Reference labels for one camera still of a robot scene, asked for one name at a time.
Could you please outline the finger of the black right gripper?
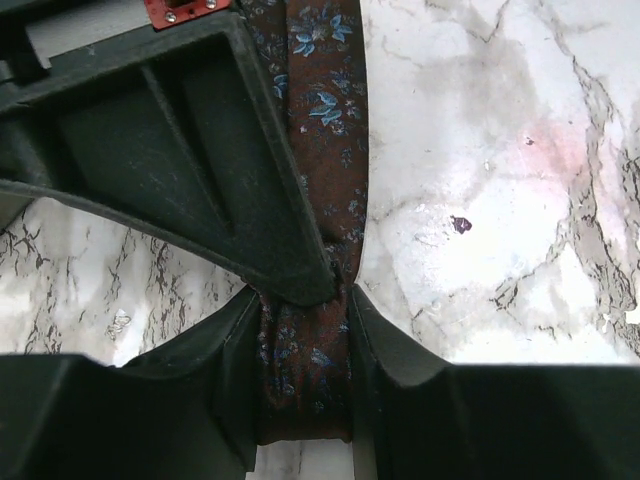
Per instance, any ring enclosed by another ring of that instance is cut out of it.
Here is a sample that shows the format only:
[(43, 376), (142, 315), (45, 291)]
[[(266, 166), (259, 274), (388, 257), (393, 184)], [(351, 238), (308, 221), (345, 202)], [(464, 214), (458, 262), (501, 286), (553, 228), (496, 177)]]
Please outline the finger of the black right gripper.
[(48, 197), (297, 305), (334, 276), (244, 18), (143, 26), (37, 66), (1, 51), (1, 190)]

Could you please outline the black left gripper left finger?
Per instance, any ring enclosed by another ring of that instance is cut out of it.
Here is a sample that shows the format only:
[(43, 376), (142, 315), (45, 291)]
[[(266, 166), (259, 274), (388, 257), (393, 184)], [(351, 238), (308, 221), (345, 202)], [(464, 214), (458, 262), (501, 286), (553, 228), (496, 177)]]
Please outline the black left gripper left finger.
[(121, 367), (1, 359), (5, 479), (241, 479), (255, 466), (257, 294)]

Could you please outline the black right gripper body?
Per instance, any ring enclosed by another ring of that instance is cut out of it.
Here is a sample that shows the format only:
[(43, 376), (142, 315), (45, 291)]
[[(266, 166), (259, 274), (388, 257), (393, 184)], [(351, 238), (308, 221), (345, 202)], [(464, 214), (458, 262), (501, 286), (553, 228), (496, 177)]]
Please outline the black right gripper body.
[(1, 92), (216, 86), (235, 76), (228, 1), (4, 1)]

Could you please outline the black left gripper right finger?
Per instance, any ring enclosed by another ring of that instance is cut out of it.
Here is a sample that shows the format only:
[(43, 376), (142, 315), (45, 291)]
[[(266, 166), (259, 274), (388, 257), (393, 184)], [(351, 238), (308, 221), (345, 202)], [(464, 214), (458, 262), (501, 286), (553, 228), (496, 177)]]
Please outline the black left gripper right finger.
[(635, 479), (632, 366), (455, 365), (349, 299), (359, 479)]

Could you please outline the dark brown blue floral tie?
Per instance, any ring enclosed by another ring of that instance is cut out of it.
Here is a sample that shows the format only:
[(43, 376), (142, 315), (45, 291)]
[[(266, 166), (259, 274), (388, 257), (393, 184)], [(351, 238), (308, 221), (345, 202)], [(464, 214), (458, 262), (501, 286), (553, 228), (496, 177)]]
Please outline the dark brown blue floral tie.
[(361, 259), (369, 168), (361, 8), (356, 1), (241, 7), (335, 279), (334, 297), (311, 307), (260, 297), (256, 441), (349, 441), (348, 294)]

